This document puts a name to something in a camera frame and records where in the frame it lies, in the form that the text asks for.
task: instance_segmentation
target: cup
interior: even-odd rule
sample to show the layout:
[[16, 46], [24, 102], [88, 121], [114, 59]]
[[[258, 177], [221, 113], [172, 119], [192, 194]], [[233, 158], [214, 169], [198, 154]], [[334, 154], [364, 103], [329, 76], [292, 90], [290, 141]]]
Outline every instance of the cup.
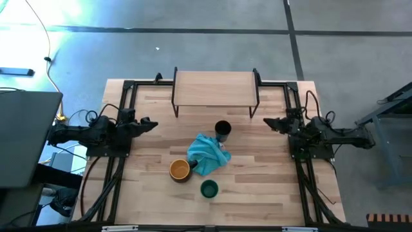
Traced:
[[205, 180], [200, 186], [200, 193], [206, 198], [213, 198], [218, 192], [218, 184], [213, 180]]
[[229, 136], [232, 126], [227, 121], [219, 121], [214, 126], [214, 131], [216, 133], [216, 139], [219, 142], [225, 142]]
[[191, 178], [192, 169], [197, 165], [197, 160], [187, 162], [184, 159], [177, 159], [170, 164], [169, 174], [177, 183], [184, 183]]

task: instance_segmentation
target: black monitor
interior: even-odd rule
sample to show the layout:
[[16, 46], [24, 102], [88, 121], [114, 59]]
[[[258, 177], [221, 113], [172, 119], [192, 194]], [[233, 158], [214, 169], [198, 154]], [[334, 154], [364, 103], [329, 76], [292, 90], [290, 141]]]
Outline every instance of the black monitor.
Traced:
[[0, 91], [0, 188], [30, 184], [62, 96]]

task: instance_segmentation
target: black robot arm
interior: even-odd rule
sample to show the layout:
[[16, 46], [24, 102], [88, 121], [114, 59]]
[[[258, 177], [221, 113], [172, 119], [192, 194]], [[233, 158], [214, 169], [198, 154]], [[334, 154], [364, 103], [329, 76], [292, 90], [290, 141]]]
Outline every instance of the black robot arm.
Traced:
[[370, 149], [375, 145], [371, 133], [364, 126], [334, 129], [322, 117], [313, 117], [304, 125], [303, 120], [294, 113], [288, 113], [288, 116], [282, 119], [263, 120], [274, 131], [289, 134], [290, 150], [297, 155], [296, 158], [332, 159], [334, 144], [351, 144], [364, 149]]
[[123, 109], [119, 112], [120, 120], [116, 124], [104, 115], [98, 116], [89, 126], [67, 126], [57, 123], [50, 129], [48, 144], [56, 146], [75, 140], [87, 148], [107, 146], [116, 150], [127, 146], [129, 139], [139, 137], [158, 125], [157, 122], [150, 121], [149, 117], [144, 117], [138, 122], [134, 109]]

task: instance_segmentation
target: crumpled cloth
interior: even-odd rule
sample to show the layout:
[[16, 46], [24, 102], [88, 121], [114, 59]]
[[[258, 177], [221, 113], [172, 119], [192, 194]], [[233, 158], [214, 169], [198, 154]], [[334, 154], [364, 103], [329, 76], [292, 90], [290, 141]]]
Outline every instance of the crumpled cloth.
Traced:
[[232, 155], [228, 151], [220, 149], [220, 144], [215, 138], [202, 134], [196, 136], [196, 140], [187, 150], [187, 160], [198, 161], [198, 165], [193, 168], [193, 171], [202, 176], [225, 166], [231, 158]]

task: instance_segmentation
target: wooden table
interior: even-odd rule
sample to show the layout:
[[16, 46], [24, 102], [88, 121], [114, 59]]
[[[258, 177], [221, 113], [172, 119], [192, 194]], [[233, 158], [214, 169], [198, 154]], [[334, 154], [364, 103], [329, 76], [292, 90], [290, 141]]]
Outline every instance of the wooden table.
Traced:
[[[108, 80], [103, 104], [119, 104], [124, 80]], [[301, 102], [306, 90], [315, 91], [311, 81], [298, 82]], [[246, 108], [187, 107], [175, 118], [171, 111], [170, 86], [140, 86], [136, 99], [136, 118], [149, 116], [159, 122], [152, 131], [135, 138], [126, 159], [118, 200], [117, 224], [208, 224], [237, 226], [302, 226], [304, 224], [295, 164], [290, 159], [286, 135], [272, 131], [264, 117], [284, 117], [285, 99], [281, 88], [260, 87], [260, 106], [249, 118]], [[313, 117], [315, 104], [309, 101]], [[116, 117], [114, 109], [105, 115]], [[225, 142], [232, 160], [211, 175], [194, 175], [185, 184], [173, 182], [168, 168], [172, 160], [185, 159], [186, 150], [199, 133], [214, 135], [219, 120], [232, 124]], [[85, 208], [94, 203], [102, 190], [107, 159], [100, 159], [90, 173], [85, 189]], [[339, 188], [332, 167], [324, 160], [314, 160], [318, 188], [328, 207], [345, 221]], [[200, 184], [215, 180], [220, 192], [206, 199]], [[312, 218], [313, 201], [308, 198]], [[108, 213], [110, 200], [106, 207]], [[80, 217], [79, 200], [73, 219]]]

